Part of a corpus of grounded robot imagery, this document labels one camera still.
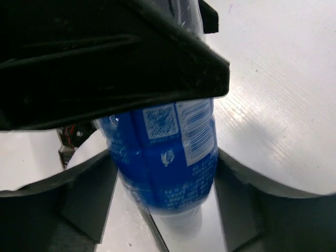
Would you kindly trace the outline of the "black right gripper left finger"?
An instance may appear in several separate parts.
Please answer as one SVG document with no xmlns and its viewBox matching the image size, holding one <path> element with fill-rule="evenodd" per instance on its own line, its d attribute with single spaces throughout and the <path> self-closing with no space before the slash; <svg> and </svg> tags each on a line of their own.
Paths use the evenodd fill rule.
<svg viewBox="0 0 336 252">
<path fill-rule="evenodd" d="M 103 151 L 49 178 L 1 191 L 1 251 L 95 251 L 116 178 Z"/>
</svg>

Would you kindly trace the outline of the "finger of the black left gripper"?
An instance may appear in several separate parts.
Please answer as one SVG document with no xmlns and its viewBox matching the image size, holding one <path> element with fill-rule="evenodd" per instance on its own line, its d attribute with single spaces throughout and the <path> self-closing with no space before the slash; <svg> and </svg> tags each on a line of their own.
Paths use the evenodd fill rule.
<svg viewBox="0 0 336 252">
<path fill-rule="evenodd" d="M 1 130 L 221 97 L 198 1 L 1 1 Z"/>
<path fill-rule="evenodd" d="M 198 3 L 203 22 L 203 32 L 205 34 L 217 33 L 219 31 L 218 12 L 204 0 L 199 0 Z"/>
</svg>

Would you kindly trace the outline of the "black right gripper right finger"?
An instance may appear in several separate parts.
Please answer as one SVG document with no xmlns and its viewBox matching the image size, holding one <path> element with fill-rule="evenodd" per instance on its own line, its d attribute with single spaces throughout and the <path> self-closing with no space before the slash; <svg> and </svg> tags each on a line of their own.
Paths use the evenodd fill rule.
<svg viewBox="0 0 336 252">
<path fill-rule="evenodd" d="M 335 194 L 286 186 L 224 151 L 215 189 L 229 251 L 335 251 Z"/>
</svg>

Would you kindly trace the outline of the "blue label clear bottle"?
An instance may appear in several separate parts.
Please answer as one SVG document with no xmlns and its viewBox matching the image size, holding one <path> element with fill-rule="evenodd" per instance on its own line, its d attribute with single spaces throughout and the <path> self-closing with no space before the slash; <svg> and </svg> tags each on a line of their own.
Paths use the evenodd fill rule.
<svg viewBox="0 0 336 252">
<path fill-rule="evenodd" d="M 214 101 L 174 102 L 97 120 L 121 182 L 139 209 L 181 236 L 202 227 L 218 147 Z"/>
</svg>

